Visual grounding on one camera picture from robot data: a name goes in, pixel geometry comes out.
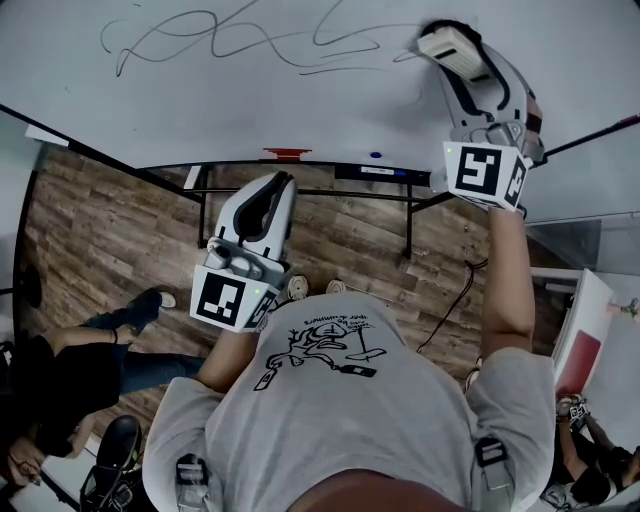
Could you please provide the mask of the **white desk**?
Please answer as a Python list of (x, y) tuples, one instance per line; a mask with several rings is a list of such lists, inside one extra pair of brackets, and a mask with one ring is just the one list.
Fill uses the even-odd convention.
[(42, 143), (54, 144), (62, 147), (69, 146), (69, 141), (67, 139), (59, 137), (32, 124), (27, 126), (25, 136)]

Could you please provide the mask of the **red mat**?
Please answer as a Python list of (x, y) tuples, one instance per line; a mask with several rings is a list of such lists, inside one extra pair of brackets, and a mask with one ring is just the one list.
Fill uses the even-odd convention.
[(579, 330), (571, 344), (567, 360), (556, 383), (556, 394), (581, 394), (594, 370), (602, 343)]

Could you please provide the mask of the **white whiteboard eraser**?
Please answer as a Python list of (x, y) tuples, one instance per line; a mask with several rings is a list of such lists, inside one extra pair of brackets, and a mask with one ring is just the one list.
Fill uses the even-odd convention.
[(417, 41), (418, 52), (468, 83), (495, 77), (484, 53), (482, 36), (455, 20), (435, 20), (426, 25)]

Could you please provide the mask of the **white side table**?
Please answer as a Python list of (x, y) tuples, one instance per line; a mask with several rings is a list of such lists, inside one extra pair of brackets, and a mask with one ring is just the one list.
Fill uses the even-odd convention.
[(569, 270), (533, 267), (531, 273), (534, 278), (539, 278), (543, 281), (555, 279), (571, 282), (567, 289), (573, 296), (572, 305), (565, 314), (551, 355), (554, 364), (556, 392), (557, 380), (567, 360), (571, 344), (579, 330), (583, 330), (602, 343), (597, 360), (598, 363), (612, 320), (612, 314), (609, 312), (608, 306), (613, 299), (613, 291), (595, 273), (588, 269)]

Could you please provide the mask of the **person's right forearm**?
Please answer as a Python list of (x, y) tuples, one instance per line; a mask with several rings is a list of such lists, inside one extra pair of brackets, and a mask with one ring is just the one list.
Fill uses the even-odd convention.
[(489, 255), (481, 319), (481, 356), (532, 350), (535, 298), (523, 216), (488, 210)]

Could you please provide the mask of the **white whiteboard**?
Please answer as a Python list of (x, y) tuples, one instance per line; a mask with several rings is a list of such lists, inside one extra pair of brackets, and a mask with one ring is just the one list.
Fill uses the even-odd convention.
[(133, 168), (436, 168), (449, 112), (415, 54), (435, 19), (520, 71), (549, 148), (640, 111), (634, 0), (2, 0), (0, 106)]

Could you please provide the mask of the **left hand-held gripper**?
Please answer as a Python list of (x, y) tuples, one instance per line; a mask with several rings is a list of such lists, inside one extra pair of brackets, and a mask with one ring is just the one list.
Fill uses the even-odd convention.
[[(194, 269), (191, 317), (235, 333), (259, 329), (291, 275), (291, 266), (277, 260), (296, 198), (293, 176), (279, 171), (251, 181), (224, 203), (218, 238), (209, 240), (204, 263)], [(243, 247), (262, 247), (263, 256)]]

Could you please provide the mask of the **black office chair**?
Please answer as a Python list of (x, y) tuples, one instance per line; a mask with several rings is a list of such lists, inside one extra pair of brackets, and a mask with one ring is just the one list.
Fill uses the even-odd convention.
[(115, 418), (107, 427), (80, 490), (80, 512), (133, 512), (143, 494), (141, 469), (142, 429), (131, 415)]

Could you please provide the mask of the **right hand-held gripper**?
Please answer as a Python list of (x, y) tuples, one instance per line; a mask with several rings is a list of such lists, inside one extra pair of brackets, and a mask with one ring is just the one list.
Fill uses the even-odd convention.
[(470, 129), (443, 143), (444, 167), (430, 174), (429, 187), (484, 209), (515, 212), (528, 171), (545, 154), (542, 120), (525, 120), (531, 89), (520, 72), (488, 44), (482, 48), (489, 77), (477, 83), (477, 106), (467, 82), (439, 67), (453, 125)]

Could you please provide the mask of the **person's left forearm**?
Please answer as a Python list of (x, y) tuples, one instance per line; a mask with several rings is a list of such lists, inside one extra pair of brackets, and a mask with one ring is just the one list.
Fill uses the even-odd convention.
[(213, 392), (226, 394), (253, 360), (258, 341), (258, 332), (223, 330), (195, 380)]

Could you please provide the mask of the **person's right hand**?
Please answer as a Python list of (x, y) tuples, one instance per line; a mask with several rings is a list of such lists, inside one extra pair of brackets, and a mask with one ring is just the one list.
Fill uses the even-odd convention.
[(534, 96), (527, 96), (527, 115), (526, 115), (526, 140), (530, 144), (542, 147), (540, 138), (542, 128), (543, 113)]

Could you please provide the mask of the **red magnetic holder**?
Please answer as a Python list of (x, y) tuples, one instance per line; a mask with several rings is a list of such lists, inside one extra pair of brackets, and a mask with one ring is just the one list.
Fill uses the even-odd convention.
[(311, 152), (310, 149), (298, 148), (264, 148), (263, 151), (270, 160), (281, 162), (299, 162), (302, 156)]

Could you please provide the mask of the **person's grey printed t-shirt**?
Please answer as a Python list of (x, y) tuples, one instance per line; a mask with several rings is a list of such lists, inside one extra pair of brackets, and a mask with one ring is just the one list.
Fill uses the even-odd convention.
[(176, 465), (192, 454), (216, 512), (286, 512), (347, 470), (425, 485), (476, 508), (475, 447), (499, 440), (513, 478), (512, 512), (542, 493), (554, 453), (550, 359), (518, 348), (488, 357), (468, 391), (410, 350), (387, 307), (355, 292), (273, 312), (254, 359), (215, 393), (174, 379), (150, 429), (143, 484), (158, 512), (178, 512)]

